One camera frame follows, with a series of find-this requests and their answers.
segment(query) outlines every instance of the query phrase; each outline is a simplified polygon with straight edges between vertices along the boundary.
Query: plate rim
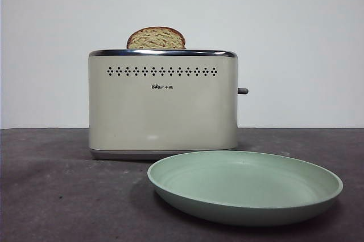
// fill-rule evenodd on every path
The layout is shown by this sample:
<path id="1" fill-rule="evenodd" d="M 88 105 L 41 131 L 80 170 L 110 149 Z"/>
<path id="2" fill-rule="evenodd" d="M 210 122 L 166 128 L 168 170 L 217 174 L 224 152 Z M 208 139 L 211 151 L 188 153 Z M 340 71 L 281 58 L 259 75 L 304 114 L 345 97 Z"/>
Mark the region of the plate rim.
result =
<path id="1" fill-rule="evenodd" d="M 267 155 L 267 156 L 276 156 L 276 157 L 280 157 L 280 158 L 284 158 L 284 159 L 293 159 L 293 160 L 296 160 L 296 161 L 299 161 L 299 162 L 307 163 L 309 165 L 312 165 L 314 167 L 318 167 L 318 168 L 328 172 L 338 182 L 338 188 L 336 189 L 335 192 L 331 193 L 326 198 L 322 198 L 321 200 L 318 200 L 318 201 L 312 201 L 312 202 L 308 202 L 308 203 L 304 203 L 304 204 L 300 204 L 300 205 L 275 206 L 275 207 L 273 207 L 273 206 L 247 206 L 247 205 L 236 205 L 236 204 L 229 204 L 229 203 L 216 202 L 216 201 L 206 201 L 204 199 L 199 199 L 199 198 L 191 197 L 191 196 L 184 195 L 184 194 L 178 194 L 178 193 L 175 193 L 175 192 L 165 188 L 164 186 L 158 184 L 158 182 L 151 175 L 152 169 L 154 167 L 156 167 L 157 164 L 162 163 L 163 161 L 166 161 L 168 159 L 173 159 L 173 157 L 178 157 L 180 155 L 194 155 L 194 154 L 199 154 L 199 153 L 206 154 L 206 153 L 225 153 L 225 152 L 226 153 L 249 153 L 249 154 L 261 154 L 261 155 Z M 168 192 L 170 194 L 176 195 L 178 197 L 182 197 L 182 198 L 186 198 L 186 199 L 194 200 L 194 201 L 198 201 L 198 202 L 203 202 L 203 203 L 206 203 L 206 204 L 214 204 L 214 205 L 225 206 L 225 207 L 234 207 L 234 208 L 249 208 L 249 209 L 267 209 L 267 210 L 269 210 L 269 209 L 287 209 L 287 208 L 299 208 L 299 207 L 312 206 L 312 205 L 315 205 L 315 204 L 320 204 L 320 203 L 330 201 L 330 200 L 338 197 L 339 194 L 342 192 L 342 190 L 344 188 L 344 184 L 343 184 L 342 180 L 340 179 L 340 177 L 338 175 L 336 175 L 334 172 L 332 172 L 332 171 L 330 171 L 330 170 L 328 170 L 328 169 L 326 169 L 324 167 L 321 167 L 319 165 L 316 165 L 314 163 L 303 161 L 303 160 L 297 159 L 297 158 L 286 157 L 286 156 L 283 156 L 283 155 L 276 155 L 276 154 L 262 153 L 262 152 L 252 152 L 252 151 L 239 151 L 239 150 L 208 150 L 208 151 L 195 151 L 195 152 L 191 152 L 191 153 L 183 153 L 183 154 L 173 155 L 173 156 L 163 158 L 163 159 L 153 163 L 148 168 L 147 176 L 148 176 L 148 179 L 150 180 L 150 182 L 154 186 L 156 186 L 156 187 L 158 187 L 158 188 L 160 188 L 160 189 L 162 189 L 162 190 L 164 190 L 164 191 L 166 191 L 166 192 Z"/>

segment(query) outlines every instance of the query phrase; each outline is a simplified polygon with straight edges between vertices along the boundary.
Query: toaster lever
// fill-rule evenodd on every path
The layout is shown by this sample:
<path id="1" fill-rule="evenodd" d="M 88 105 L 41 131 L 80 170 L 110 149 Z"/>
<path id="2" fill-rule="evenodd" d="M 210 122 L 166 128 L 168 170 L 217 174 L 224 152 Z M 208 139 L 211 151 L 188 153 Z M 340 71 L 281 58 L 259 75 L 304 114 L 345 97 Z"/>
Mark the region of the toaster lever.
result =
<path id="1" fill-rule="evenodd" d="M 248 92 L 247 88 L 238 88 L 238 94 L 248 94 Z"/>

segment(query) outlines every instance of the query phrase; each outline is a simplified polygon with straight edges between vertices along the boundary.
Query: bread crust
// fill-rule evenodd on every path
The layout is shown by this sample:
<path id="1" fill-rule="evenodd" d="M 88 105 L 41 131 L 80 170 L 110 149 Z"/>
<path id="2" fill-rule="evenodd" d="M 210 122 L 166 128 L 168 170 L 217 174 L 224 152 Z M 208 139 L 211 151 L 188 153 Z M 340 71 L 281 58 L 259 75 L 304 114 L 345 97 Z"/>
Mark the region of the bread crust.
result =
<path id="1" fill-rule="evenodd" d="M 183 35 L 178 30 L 175 30 L 174 28 L 171 28 L 171 27 L 160 27 L 160 26 L 158 26 L 158 27 L 145 27 L 145 28 L 141 28 L 140 30 L 134 32 L 133 34 L 130 35 L 129 39 L 127 40 L 126 48 L 128 48 L 128 49 L 130 48 L 130 44 L 133 41 L 133 38 L 137 33 L 143 32 L 145 30 L 150 30 L 150 29 L 156 29 L 156 30 L 167 29 L 167 30 L 172 31 L 173 33 L 177 34 L 182 39 L 183 49 L 186 49 L 185 48 L 186 40 L 184 39 Z"/>

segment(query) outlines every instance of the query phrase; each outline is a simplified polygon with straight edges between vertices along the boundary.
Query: chrome trim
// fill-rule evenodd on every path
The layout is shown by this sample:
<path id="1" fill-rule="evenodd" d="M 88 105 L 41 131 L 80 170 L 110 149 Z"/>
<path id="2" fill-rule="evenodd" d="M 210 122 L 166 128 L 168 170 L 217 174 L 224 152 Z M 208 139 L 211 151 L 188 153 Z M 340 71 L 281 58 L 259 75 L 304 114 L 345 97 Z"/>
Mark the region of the chrome trim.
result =
<path id="1" fill-rule="evenodd" d="M 220 50 L 95 50 L 89 54 L 92 56 L 221 56 L 237 58 L 230 51 Z"/>

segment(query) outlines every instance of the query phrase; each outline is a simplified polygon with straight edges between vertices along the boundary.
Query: brand logo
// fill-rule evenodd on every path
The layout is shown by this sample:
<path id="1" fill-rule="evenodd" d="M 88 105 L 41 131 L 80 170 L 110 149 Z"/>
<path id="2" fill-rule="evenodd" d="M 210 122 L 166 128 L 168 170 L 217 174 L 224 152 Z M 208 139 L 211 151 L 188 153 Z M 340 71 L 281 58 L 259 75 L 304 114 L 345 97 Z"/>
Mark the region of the brand logo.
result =
<path id="1" fill-rule="evenodd" d="M 159 85 L 153 84 L 152 89 L 173 89 L 173 85 Z"/>

